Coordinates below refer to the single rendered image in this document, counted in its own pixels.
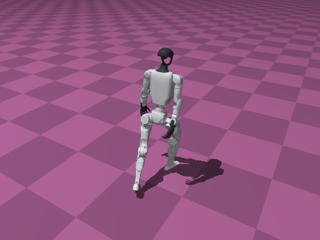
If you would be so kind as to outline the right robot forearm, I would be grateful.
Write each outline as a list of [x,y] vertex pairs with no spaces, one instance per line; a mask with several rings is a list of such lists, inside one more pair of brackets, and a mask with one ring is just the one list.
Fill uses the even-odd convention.
[[[177,104],[173,106],[171,120],[174,120],[174,126],[178,124],[178,119],[179,119],[179,114],[180,114],[182,104],[183,104],[183,99],[180,98]],[[171,123],[171,120],[170,120],[170,123]]]

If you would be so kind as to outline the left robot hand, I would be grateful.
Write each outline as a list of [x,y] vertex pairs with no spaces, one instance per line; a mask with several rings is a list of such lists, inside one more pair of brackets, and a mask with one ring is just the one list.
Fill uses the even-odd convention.
[[140,115],[141,116],[144,115],[145,113],[148,113],[147,109],[150,111],[150,109],[147,106],[143,107],[142,103],[140,103],[140,106],[141,106],[141,108],[140,108]]

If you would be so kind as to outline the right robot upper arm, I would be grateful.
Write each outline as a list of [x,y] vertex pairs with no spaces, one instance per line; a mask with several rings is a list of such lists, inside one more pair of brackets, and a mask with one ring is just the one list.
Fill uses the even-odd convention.
[[172,74],[172,81],[175,84],[174,85],[174,98],[173,103],[177,105],[178,100],[182,99],[180,96],[182,94],[182,88],[184,83],[184,78],[181,75],[178,74]]

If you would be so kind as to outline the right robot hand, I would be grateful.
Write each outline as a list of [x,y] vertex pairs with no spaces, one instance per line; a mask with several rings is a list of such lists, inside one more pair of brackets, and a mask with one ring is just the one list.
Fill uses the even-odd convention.
[[170,122],[170,128],[168,129],[167,131],[167,134],[165,136],[162,136],[164,139],[168,139],[171,137],[171,135],[173,134],[174,132],[174,128],[176,127],[176,125],[174,125],[175,121],[174,120],[171,120]]

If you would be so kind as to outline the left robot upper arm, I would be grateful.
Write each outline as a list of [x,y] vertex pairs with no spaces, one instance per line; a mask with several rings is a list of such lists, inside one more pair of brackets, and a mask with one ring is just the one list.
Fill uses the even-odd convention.
[[143,79],[143,89],[142,93],[149,94],[150,93],[150,80],[151,80],[151,72],[153,69],[149,69],[144,72],[144,79]]

